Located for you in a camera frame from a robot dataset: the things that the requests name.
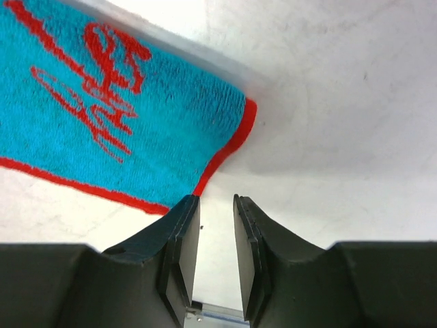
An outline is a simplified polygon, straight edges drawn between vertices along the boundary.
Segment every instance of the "towel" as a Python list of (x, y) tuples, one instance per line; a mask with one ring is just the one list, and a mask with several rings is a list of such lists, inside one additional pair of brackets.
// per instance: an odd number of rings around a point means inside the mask
[(234, 86), (56, 0), (2, 0), (0, 165), (165, 214), (249, 135)]

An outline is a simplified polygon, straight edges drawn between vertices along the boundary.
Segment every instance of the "white table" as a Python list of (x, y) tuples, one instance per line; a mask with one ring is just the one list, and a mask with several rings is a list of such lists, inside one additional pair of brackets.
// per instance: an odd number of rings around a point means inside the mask
[[(112, 0), (142, 18), (82, 1), (259, 105), (248, 141), (202, 197), (194, 299), (241, 309), (234, 193), (321, 247), (436, 239), (435, 1)], [(156, 219), (0, 169), (0, 241), (103, 250)]]

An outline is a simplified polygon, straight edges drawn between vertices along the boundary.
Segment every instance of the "red trim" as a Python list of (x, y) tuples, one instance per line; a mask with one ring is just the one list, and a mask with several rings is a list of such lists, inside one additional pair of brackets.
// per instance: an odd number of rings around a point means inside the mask
[[(254, 101), (250, 99), (246, 99), (246, 107), (244, 108), (243, 117), (241, 119), (241, 123), (237, 128), (237, 131), (234, 133), (232, 138), (228, 141), (228, 143), (220, 149), (214, 157), (212, 157), (208, 166), (202, 174), (202, 177), (199, 180), (193, 194), (201, 195), (203, 190), (205, 189), (206, 183), (209, 181), (214, 172), (219, 168), (219, 166), (225, 161), (225, 159), (235, 152), (247, 139), (249, 133), (252, 130), (253, 123), (255, 122), (255, 116), (257, 113), (257, 105)], [(7, 159), (5, 157), (0, 157), (0, 166), (4, 166), (9, 169), (15, 169), (18, 171), (25, 172), (32, 176), (36, 176), (37, 178), (42, 178), (59, 185), (64, 185), (68, 187), (73, 187), (80, 191), (100, 196), (106, 198), (108, 200), (113, 200), (114, 202), (123, 203), (125, 205), (139, 208), (144, 210), (149, 214), (159, 214), (165, 215), (169, 211), (169, 208), (160, 204), (153, 204), (146, 202), (144, 200), (139, 200), (138, 198), (126, 195), (124, 193), (120, 193), (118, 191), (109, 191), (101, 187), (90, 186), (85, 183), (76, 182), (73, 180), (68, 180), (66, 178), (62, 178), (56, 176), (50, 172), (44, 171), (42, 169), (38, 169), (36, 167), (32, 167), (28, 164), (20, 163), (13, 159)]]

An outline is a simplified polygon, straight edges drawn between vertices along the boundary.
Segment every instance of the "blue towel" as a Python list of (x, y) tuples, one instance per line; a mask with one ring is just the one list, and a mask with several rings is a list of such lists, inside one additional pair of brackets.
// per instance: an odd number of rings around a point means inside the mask
[(232, 85), (56, 0), (0, 7), (0, 165), (165, 214), (251, 131)]

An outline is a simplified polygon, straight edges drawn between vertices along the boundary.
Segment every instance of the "white surface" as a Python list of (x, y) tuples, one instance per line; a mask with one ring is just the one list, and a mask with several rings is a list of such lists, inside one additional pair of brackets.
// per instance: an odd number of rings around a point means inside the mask
[[(322, 247), (436, 239), (435, 1), (113, 2), (149, 22), (110, 9), (117, 19), (214, 62), (259, 105), (202, 198), (194, 299), (241, 309), (234, 193)], [(156, 219), (5, 169), (0, 193), (1, 241), (104, 249)]]

